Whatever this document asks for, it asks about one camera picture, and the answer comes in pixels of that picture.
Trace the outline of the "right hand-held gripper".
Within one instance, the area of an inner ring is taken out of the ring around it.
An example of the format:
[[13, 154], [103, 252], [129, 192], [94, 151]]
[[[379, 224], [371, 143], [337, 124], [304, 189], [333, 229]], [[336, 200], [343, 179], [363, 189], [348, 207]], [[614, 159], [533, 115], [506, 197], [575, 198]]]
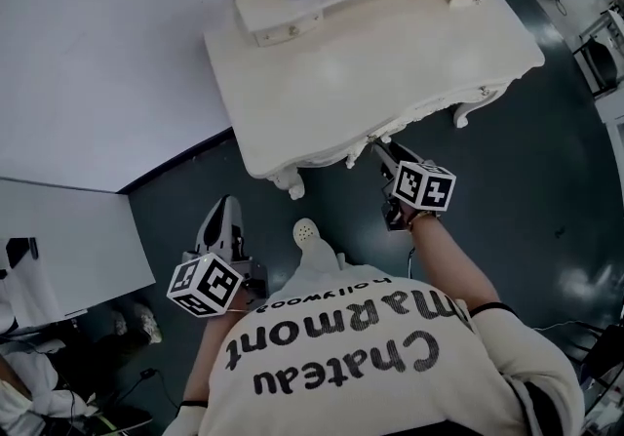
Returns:
[[447, 169], [422, 162], [405, 146], [376, 141], [372, 149], [381, 160], [380, 172], [387, 180], [382, 192], [384, 221], [389, 231], [404, 231], [403, 204], [420, 212], [439, 215], [449, 208], [456, 176]]

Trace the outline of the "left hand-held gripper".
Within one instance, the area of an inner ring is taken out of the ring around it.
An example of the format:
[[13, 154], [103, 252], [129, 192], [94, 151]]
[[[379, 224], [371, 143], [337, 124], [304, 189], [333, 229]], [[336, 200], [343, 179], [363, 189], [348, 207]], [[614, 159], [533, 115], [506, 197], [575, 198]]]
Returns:
[[264, 303], [267, 271], [244, 254], [241, 207], [235, 197], [226, 195], [200, 225], [195, 248], [183, 254], [167, 298], [193, 316], [219, 316], [240, 290], [247, 292], [251, 303]]

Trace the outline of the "white ornate dressing table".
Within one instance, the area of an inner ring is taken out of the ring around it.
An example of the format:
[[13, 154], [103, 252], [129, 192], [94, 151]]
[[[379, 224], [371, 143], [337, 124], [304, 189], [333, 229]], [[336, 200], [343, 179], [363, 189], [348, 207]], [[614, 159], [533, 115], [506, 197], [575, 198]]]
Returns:
[[[254, 39], [320, 12], [323, 23], [293, 40]], [[392, 137], [431, 99], [510, 85], [544, 62], [505, 0], [231, 0], [205, 43], [248, 174], [293, 199], [305, 192], [302, 160]]]

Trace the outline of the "person's right forearm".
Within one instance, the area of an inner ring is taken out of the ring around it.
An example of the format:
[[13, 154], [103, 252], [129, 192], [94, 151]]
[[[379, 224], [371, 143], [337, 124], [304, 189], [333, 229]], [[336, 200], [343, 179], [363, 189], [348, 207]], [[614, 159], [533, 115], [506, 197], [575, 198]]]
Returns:
[[437, 218], [415, 218], [410, 225], [415, 252], [430, 283], [472, 311], [499, 302], [486, 274], [462, 251]]

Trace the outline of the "person's left forearm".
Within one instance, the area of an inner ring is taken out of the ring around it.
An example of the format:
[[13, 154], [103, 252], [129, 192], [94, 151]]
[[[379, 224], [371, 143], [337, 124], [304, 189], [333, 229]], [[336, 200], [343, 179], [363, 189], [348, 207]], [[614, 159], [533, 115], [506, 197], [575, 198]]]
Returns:
[[240, 311], [228, 311], [207, 321], [193, 367], [184, 388], [182, 396], [184, 402], [209, 401], [210, 376], [215, 360], [225, 338], [243, 316], [244, 314]]

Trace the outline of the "person's left cream shoe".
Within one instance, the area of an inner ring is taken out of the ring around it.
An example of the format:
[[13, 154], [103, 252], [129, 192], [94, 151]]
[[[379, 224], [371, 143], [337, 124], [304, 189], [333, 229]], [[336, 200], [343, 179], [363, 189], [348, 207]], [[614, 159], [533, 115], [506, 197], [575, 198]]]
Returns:
[[319, 238], [320, 232], [316, 223], [311, 218], [301, 218], [293, 226], [292, 236], [295, 244], [303, 249], [307, 241]]

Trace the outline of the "person's cream trousers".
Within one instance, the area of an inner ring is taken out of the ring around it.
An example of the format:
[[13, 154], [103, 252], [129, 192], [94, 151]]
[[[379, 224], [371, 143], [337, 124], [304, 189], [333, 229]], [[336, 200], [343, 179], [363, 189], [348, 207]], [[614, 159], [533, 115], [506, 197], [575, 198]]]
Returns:
[[298, 268], [283, 288], [271, 296], [272, 300], [306, 297], [387, 277], [385, 272], [371, 265], [343, 262], [319, 236], [305, 240], [301, 251]]

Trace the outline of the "grey desk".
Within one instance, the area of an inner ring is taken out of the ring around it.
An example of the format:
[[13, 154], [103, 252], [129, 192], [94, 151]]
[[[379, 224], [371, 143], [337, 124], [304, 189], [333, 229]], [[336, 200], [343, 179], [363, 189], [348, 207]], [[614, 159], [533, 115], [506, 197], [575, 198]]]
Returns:
[[[34, 237], [39, 258], [14, 269], [10, 238]], [[0, 179], [0, 332], [38, 327], [155, 282], [127, 197]]]

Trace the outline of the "black desk device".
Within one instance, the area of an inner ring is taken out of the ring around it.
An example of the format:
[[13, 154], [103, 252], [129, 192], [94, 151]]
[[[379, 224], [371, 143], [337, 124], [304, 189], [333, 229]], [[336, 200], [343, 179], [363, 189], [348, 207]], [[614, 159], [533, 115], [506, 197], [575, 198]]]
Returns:
[[14, 269], [26, 256], [30, 256], [33, 260], [39, 258], [39, 251], [36, 239], [30, 238], [10, 238], [5, 246], [8, 264]]

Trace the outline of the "cream printed sweater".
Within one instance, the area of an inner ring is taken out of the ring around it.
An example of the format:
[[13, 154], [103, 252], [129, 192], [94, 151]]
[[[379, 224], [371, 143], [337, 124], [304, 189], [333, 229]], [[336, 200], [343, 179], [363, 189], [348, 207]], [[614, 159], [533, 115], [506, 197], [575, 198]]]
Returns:
[[225, 338], [163, 436], [580, 436], [563, 352], [513, 310], [382, 277], [276, 300]]

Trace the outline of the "black office chair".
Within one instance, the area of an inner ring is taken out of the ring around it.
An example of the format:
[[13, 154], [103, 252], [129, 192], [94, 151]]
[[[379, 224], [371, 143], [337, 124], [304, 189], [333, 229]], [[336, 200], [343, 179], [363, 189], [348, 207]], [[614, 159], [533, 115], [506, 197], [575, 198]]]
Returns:
[[91, 416], [48, 417], [40, 436], [129, 436], [152, 420], [152, 415], [145, 410], [120, 406]]

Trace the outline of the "white storage shelf rack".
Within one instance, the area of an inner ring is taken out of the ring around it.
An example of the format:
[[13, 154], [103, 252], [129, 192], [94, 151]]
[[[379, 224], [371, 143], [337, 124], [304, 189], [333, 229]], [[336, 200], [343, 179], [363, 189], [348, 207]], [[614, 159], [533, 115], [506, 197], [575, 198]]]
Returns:
[[601, 14], [602, 25], [594, 35], [605, 44], [616, 66], [616, 88], [597, 97], [596, 106], [605, 123], [614, 124], [624, 139], [624, 17], [608, 9]]

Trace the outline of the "black folding chair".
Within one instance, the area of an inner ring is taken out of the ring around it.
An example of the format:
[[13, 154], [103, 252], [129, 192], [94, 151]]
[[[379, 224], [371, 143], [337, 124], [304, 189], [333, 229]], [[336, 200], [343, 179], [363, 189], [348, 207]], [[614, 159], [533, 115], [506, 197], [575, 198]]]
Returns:
[[618, 365], [624, 367], [624, 326], [608, 325], [602, 329], [582, 321], [570, 321], [568, 324], [586, 330], [595, 339], [591, 347], [571, 340], [568, 342], [575, 349], [585, 352], [582, 359], [566, 355], [577, 368], [581, 388], [587, 390], [593, 382], [606, 386], [603, 377]]

